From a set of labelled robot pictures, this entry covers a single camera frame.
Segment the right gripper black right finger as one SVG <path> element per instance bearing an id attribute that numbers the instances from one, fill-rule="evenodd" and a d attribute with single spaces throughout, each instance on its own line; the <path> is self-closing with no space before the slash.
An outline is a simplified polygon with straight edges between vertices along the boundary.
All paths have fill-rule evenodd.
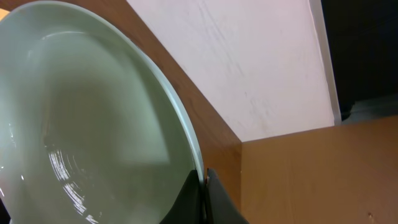
<path id="1" fill-rule="evenodd" d="M 207 222 L 211 224 L 248 224 L 240 214 L 214 169 L 206 175 L 205 208 Z"/>

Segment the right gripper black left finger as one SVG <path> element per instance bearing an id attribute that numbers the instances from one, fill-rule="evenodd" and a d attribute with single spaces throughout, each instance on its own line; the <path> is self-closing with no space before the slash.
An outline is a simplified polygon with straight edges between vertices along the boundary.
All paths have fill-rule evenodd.
<path id="1" fill-rule="evenodd" d="M 200 224 L 202 217 L 201 188 L 196 170 L 191 170 L 172 208 L 160 224 Z"/>

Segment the light blue plate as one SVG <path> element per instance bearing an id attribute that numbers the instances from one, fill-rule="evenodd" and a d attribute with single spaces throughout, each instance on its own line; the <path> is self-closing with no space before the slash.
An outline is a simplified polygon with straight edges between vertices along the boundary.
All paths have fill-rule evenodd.
<path id="1" fill-rule="evenodd" d="M 74 4 L 1 21 L 1 200 L 14 223 L 159 223 L 203 174 L 188 114 L 158 66 Z"/>

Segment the yellow plate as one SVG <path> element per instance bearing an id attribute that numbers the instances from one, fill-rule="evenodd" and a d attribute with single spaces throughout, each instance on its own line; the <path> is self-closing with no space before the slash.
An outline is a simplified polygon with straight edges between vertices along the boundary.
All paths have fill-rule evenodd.
<path id="1" fill-rule="evenodd" d="M 7 11 L 5 9 L 0 9 L 0 21 L 3 20 L 8 14 L 9 14 L 9 11 Z"/>

